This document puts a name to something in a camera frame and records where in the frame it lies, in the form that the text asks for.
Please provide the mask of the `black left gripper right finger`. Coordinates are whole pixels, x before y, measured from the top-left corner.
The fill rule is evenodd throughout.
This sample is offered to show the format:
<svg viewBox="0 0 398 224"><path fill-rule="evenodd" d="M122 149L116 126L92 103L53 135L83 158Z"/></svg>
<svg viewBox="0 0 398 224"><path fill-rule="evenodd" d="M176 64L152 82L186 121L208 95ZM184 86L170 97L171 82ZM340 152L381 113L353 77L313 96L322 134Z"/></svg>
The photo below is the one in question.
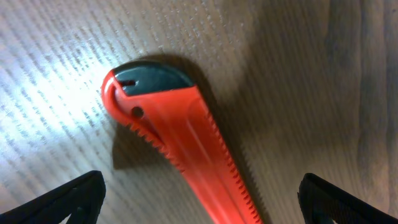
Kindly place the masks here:
<svg viewBox="0 0 398 224"><path fill-rule="evenodd" d="M397 224L397 219L313 173L300 183L298 202L305 224Z"/></svg>

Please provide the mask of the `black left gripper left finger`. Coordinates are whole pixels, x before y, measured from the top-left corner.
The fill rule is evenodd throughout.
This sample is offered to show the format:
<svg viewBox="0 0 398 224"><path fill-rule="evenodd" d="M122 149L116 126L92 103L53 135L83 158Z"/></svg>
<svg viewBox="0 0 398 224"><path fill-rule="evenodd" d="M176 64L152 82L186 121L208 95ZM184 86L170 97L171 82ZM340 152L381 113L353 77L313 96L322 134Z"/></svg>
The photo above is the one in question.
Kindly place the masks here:
<svg viewBox="0 0 398 224"><path fill-rule="evenodd" d="M1 223L96 223L106 195L103 175L89 171L1 214Z"/></svg>

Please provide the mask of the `red utility knife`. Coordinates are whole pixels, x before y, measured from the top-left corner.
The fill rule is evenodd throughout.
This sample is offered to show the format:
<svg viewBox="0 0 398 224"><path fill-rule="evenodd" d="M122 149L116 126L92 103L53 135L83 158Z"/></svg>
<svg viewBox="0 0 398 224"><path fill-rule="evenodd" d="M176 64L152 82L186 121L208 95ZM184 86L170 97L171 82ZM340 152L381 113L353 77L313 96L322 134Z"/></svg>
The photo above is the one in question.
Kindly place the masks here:
<svg viewBox="0 0 398 224"><path fill-rule="evenodd" d="M261 216L195 82L178 68L138 60L108 72L109 115L156 148L181 173L215 223Z"/></svg>

